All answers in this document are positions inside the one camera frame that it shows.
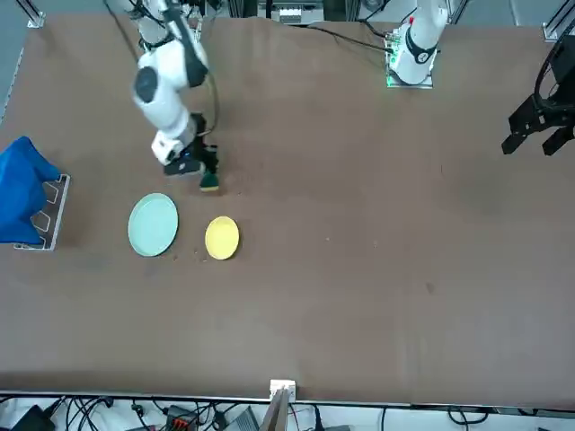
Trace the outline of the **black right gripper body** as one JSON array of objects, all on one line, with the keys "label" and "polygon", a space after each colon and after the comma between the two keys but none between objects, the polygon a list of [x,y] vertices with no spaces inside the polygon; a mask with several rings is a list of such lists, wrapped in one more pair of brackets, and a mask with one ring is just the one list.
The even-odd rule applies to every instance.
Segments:
[{"label": "black right gripper body", "polygon": [[195,127],[193,139],[188,146],[190,155],[205,155],[208,147],[204,142],[203,133],[207,130],[207,121],[202,114],[190,114],[190,124]]}]

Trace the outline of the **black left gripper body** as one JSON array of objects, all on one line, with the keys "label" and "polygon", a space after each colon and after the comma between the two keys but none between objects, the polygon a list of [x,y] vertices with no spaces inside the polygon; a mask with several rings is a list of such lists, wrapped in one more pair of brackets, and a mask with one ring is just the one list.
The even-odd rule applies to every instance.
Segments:
[{"label": "black left gripper body", "polygon": [[[543,99],[540,87],[551,70],[555,91]],[[534,96],[545,116],[545,128],[574,118],[574,40],[557,41],[541,66],[535,79]]]}]

